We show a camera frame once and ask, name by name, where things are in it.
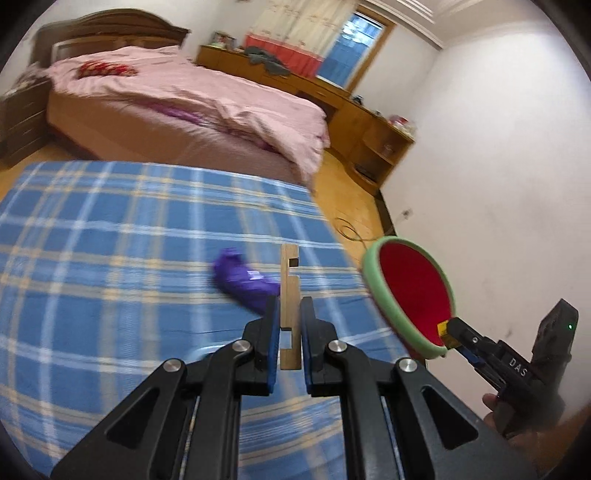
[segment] blue window frame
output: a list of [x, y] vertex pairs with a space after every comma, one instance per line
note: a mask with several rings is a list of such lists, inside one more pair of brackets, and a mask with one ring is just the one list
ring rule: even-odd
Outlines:
[[383, 29], [383, 25], [355, 12], [343, 26], [317, 76], [344, 88]]

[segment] white wall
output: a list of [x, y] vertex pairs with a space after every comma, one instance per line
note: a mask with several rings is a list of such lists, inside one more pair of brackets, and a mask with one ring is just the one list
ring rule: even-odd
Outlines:
[[[482, 334], [529, 358], [558, 299], [579, 310], [561, 385], [573, 411], [591, 399], [591, 83], [528, 0], [481, 4], [473, 15], [494, 4], [508, 18], [441, 52], [413, 108], [417, 143], [382, 193], [393, 218], [412, 208], [399, 235], [433, 254]], [[491, 389], [459, 355], [429, 367], [486, 412]]]
[[236, 39], [237, 45], [241, 45], [248, 30], [261, 16], [267, 3], [268, 0], [248, 2], [222, 0], [222, 6], [215, 21], [215, 30], [230, 34]]
[[396, 25], [353, 92], [383, 116], [409, 117], [411, 99], [431, 70], [438, 49], [402, 25]]
[[6, 92], [29, 64], [34, 36], [45, 24], [78, 18], [111, 8], [139, 8], [179, 27], [189, 28], [183, 51], [195, 57], [198, 46], [207, 43], [222, 0], [57, 0], [31, 26], [0, 73], [0, 94]]

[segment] baseboard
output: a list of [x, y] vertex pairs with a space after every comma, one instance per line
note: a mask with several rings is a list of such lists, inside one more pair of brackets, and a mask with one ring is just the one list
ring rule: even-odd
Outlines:
[[391, 231], [392, 233], [390, 235], [396, 235], [396, 230], [394, 229], [394, 224], [392, 223], [392, 217], [390, 217], [390, 212], [388, 211], [388, 207], [386, 207], [386, 202], [384, 202], [382, 192], [378, 190], [374, 198], [375, 206], [378, 209], [379, 221], [382, 224], [382, 230], [384, 233]]

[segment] window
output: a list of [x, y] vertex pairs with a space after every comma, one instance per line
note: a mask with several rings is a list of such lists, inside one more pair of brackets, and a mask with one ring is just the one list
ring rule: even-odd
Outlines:
[[320, 66], [318, 77], [344, 88], [383, 28], [383, 25], [355, 12]]
[[359, 7], [343, 26], [317, 77], [352, 91], [384, 44], [394, 23]]

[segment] wooden headboard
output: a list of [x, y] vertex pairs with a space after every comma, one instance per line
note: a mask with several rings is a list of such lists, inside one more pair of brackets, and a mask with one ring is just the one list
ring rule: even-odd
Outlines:
[[189, 33], [156, 15], [133, 8], [105, 10], [41, 27], [35, 35], [31, 63], [52, 62], [127, 45], [159, 48], [181, 45]]

